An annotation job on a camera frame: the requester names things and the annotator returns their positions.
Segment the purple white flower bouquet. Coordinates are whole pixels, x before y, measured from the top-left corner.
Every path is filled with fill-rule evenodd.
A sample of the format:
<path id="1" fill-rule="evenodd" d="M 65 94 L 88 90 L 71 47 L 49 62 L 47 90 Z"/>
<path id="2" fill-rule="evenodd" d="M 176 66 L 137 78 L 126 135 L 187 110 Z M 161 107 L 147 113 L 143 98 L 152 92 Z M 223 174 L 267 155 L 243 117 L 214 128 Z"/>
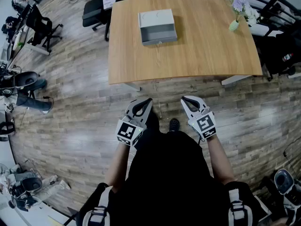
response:
<path id="1" fill-rule="evenodd" d="M 248 26 L 252 27 L 262 19 L 260 13 L 252 8 L 247 0 L 232 0 L 231 6 L 236 15 L 235 21 L 237 23 L 244 18 Z"/>

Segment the black chair with bottle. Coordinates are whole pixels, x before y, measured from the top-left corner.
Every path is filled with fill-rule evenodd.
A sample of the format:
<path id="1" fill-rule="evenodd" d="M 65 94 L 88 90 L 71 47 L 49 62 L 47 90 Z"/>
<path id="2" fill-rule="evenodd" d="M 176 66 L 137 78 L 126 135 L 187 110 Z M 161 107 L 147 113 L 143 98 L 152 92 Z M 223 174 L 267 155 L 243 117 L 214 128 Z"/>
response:
<path id="1" fill-rule="evenodd" d="M 301 38 L 287 33 L 273 36 L 258 36 L 255 45 L 259 50 L 261 66 L 268 71 L 267 79 L 271 81 L 274 74 L 287 74 L 292 76 L 296 73 L 295 64 L 301 63 Z M 293 53 L 288 61 L 282 60 L 286 54 Z"/>

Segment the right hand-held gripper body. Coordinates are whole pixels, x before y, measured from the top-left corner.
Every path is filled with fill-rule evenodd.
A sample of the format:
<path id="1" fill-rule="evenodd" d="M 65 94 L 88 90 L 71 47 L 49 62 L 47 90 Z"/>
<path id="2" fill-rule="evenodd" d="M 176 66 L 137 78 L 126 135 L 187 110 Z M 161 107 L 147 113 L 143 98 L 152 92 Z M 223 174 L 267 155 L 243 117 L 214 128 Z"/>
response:
<path id="1" fill-rule="evenodd" d="M 202 141 L 216 134 L 214 113 L 209 107 L 190 113 L 188 124 L 199 134 Z"/>

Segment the person's right forearm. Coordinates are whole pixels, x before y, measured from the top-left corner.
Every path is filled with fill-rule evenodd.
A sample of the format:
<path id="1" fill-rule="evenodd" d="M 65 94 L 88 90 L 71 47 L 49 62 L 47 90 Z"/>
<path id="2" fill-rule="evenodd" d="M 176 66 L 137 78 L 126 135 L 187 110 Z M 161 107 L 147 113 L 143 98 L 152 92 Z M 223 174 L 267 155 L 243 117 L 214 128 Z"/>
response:
<path id="1" fill-rule="evenodd" d="M 230 161 L 216 134 L 207 139 L 207 145 L 214 178 L 224 185 L 235 181 Z"/>

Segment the person's black shoe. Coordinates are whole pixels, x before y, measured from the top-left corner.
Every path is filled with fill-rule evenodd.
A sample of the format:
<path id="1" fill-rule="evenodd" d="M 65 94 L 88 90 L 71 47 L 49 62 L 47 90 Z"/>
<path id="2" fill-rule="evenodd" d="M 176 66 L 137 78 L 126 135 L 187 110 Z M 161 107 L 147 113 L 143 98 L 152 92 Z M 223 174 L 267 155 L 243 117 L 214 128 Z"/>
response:
<path id="1" fill-rule="evenodd" d="M 180 130 L 180 122 L 176 118 L 172 118 L 169 122 L 169 132 L 175 132 Z"/>

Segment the white frame desk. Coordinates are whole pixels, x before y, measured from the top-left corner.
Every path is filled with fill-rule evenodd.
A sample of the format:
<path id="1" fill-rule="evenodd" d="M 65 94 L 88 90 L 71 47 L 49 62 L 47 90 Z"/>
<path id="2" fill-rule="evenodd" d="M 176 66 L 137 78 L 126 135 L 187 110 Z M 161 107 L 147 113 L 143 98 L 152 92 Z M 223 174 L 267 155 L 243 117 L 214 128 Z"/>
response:
<path id="1" fill-rule="evenodd" d="M 19 22 L 16 26 L 15 34 L 10 42 L 11 52 L 15 51 L 17 54 L 22 48 L 36 51 L 44 55 L 50 55 L 50 52 L 41 46 L 33 45 L 32 41 L 27 39 L 28 31 L 30 28 L 27 25 L 22 25 L 22 22 Z"/>

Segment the grey drawer box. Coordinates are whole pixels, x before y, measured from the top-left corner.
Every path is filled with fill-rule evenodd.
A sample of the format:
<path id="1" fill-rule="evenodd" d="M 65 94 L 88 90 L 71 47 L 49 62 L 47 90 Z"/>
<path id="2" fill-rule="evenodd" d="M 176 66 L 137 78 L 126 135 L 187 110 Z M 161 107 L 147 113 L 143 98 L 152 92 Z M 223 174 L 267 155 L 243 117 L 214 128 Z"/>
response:
<path id="1" fill-rule="evenodd" d="M 144 46 L 177 41 L 171 9 L 138 13 L 138 24 Z"/>

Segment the person's left forearm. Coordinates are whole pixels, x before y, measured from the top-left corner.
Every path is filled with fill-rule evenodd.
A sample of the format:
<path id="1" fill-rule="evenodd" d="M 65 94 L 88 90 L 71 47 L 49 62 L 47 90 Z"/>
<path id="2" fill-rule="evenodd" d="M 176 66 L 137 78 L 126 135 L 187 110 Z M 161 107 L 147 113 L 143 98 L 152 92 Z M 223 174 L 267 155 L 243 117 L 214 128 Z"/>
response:
<path id="1" fill-rule="evenodd" d="M 119 143 L 109 169 L 105 174 L 104 182 L 112 187 L 111 189 L 114 193 L 124 185 L 126 180 L 129 151 L 130 146 Z"/>

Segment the black office chair with label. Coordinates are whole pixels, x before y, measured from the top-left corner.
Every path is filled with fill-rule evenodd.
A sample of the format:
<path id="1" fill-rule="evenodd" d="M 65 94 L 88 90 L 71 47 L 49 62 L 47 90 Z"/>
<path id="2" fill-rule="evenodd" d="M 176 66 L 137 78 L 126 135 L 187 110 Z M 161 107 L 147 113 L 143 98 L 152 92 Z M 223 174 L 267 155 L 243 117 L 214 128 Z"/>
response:
<path id="1" fill-rule="evenodd" d="M 112 8 L 103 9 L 103 0 L 90 0 L 85 4 L 82 21 L 83 27 L 92 26 L 92 30 L 96 31 L 100 25 L 106 25 L 104 40 L 109 41 L 108 32 L 111 24 Z"/>

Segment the person's black clothing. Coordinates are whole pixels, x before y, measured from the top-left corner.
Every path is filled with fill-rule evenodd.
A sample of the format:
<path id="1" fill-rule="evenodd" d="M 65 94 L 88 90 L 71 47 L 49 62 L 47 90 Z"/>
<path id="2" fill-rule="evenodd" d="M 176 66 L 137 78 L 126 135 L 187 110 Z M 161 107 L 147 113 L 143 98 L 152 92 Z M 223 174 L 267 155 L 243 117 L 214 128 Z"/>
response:
<path id="1" fill-rule="evenodd" d="M 201 146 L 182 131 L 162 133 L 151 112 L 114 193 L 100 183 L 76 226 L 258 226 L 261 205 L 249 185 L 214 178 Z"/>

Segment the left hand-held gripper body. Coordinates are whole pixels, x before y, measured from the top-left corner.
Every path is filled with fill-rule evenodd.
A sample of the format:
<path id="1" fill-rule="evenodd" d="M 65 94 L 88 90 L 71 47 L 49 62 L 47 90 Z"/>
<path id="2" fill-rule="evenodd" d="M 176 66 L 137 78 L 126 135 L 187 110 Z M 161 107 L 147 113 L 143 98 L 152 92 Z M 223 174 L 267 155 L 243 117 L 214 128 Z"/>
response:
<path id="1" fill-rule="evenodd" d="M 146 130 L 147 116 L 131 116 L 123 114 L 116 127 L 117 140 L 128 146 L 135 146 Z"/>

